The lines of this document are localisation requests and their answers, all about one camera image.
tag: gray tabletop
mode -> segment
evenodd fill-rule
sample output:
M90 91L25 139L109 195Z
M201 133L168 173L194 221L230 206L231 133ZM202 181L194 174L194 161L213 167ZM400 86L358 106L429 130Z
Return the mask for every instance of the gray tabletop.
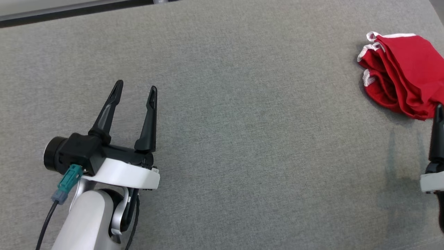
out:
M47 142L87 133L123 79L116 145L133 146L159 90L161 182L141 193L132 249L439 249L419 188L431 122L366 97L369 31L444 53L417 0L182 0L0 29L0 248L35 247L61 178Z

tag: teal connector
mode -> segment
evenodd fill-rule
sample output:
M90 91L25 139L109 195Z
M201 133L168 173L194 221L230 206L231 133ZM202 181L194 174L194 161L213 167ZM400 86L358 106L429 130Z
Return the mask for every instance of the teal connector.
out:
M60 191L69 193L75 184L80 180L83 175L82 166L77 164L71 164L68 171L66 171L62 180L59 182L57 187Z

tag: folded red fabric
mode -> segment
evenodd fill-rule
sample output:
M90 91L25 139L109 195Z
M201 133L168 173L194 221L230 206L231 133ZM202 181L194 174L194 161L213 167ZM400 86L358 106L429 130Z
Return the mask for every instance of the folded red fabric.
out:
M433 118L437 103L444 103L444 59L432 44L415 34L369 32L367 39L375 43L358 55L367 94L394 112Z

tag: camera lens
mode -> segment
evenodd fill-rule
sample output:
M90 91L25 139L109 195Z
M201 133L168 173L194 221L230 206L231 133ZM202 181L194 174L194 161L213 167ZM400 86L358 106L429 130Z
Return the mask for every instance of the camera lens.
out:
M59 163L59 150L66 142L64 137L54 137L46 145L45 152L43 153L43 164L46 169L61 173L61 163Z

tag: robotic arm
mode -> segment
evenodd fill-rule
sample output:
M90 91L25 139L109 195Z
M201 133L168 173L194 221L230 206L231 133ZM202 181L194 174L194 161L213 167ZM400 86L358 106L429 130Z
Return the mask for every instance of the robotic arm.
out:
M121 249L120 236L128 230L136 207L134 228L139 213L139 190L157 189L160 175L153 166L152 153L156 149L157 89L152 86L147 101L147 114L140 138L134 149L111 145L109 135L115 107L119 104L123 81L114 85L88 135L73 133L69 138L55 137L44 152L48 170L67 175L78 171L74 181L77 191L71 202L69 215L53 245L54 250ZM96 183L123 189L123 196L111 189L95 190ZM62 205L69 190L53 195L54 205L40 234L36 249L40 248L44 231L57 204Z
M421 175L421 190L436 194L440 206L439 225L444 233L444 112L442 104L437 105L433 119L430 140L429 165Z

